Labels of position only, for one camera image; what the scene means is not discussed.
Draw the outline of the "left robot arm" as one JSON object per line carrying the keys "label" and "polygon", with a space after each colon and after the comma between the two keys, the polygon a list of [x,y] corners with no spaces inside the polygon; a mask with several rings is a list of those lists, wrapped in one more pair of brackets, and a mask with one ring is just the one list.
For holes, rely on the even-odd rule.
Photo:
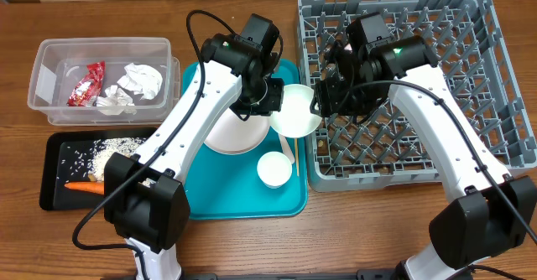
{"label": "left robot arm", "polygon": [[104,169],[106,221],[132,251],[137,279],[180,279],[175,243],[190,218],[184,181],[195,156],[226,110],[240,117],[279,111],[284,82],[276,34],[216,34],[196,46],[200,58],[183,96],[130,157],[114,153]]}

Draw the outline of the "white plastic cup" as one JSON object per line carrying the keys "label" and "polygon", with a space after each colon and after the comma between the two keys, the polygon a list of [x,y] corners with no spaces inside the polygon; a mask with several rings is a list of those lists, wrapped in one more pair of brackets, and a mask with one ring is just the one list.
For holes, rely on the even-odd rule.
{"label": "white plastic cup", "polygon": [[257,173],[267,187],[277,189],[289,181],[292,164],[283,153],[268,152],[258,160]]}

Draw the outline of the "orange carrot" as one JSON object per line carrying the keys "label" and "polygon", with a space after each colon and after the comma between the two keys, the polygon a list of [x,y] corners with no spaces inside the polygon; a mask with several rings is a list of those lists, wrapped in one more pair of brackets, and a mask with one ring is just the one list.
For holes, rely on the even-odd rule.
{"label": "orange carrot", "polygon": [[105,185],[103,182],[69,182],[65,183],[64,186],[71,190],[78,190],[99,195],[105,194]]}

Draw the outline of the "red snack wrapper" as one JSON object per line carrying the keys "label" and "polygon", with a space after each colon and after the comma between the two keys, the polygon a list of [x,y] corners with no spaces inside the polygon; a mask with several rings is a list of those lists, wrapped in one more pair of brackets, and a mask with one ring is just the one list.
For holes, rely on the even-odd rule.
{"label": "red snack wrapper", "polygon": [[88,73],[81,79],[68,98],[68,106],[92,106],[100,95],[106,64],[100,61],[86,66]]}

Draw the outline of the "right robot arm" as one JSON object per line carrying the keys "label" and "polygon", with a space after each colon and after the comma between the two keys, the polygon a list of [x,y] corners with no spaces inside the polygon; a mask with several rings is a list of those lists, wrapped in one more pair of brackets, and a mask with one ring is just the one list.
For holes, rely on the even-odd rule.
{"label": "right robot arm", "polygon": [[516,179],[484,145],[451,94],[435,53],[419,36],[360,49],[336,41],[325,54],[336,75],[318,82],[311,110],[368,117],[382,99],[406,117],[441,177],[447,207],[430,243],[394,269],[396,279],[454,279],[534,237],[536,187]]}

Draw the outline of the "white napkin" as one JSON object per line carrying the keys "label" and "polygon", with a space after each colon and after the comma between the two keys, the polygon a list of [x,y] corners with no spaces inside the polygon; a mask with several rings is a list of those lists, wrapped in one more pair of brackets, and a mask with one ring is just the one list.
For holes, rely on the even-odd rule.
{"label": "white napkin", "polygon": [[142,100],[153,100],[159,94],[163,76],[154,67],[131,63],[124,69],[125,75],[117,81],[123,89],[141,95]]}
{"label": "white napkin", "polygon": [[133,98],[117,85],[106,88],[105,96],[97,97],[96,106],[102,107],[101,113],[107,116],[137,113],[137,110],[133,108]]}

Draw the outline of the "pile of rice and nuts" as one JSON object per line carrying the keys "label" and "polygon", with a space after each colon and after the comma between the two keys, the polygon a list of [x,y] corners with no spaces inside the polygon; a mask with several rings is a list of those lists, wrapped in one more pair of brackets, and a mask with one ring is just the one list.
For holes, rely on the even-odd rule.
{"label": "pile of rice and nuts", "polygon": [[60,146],[57,179],[63,187],[69,182],[103,182],[104,169],[114,153],[130,157],[146,137],[116,137],[108,139],[66,142]]}

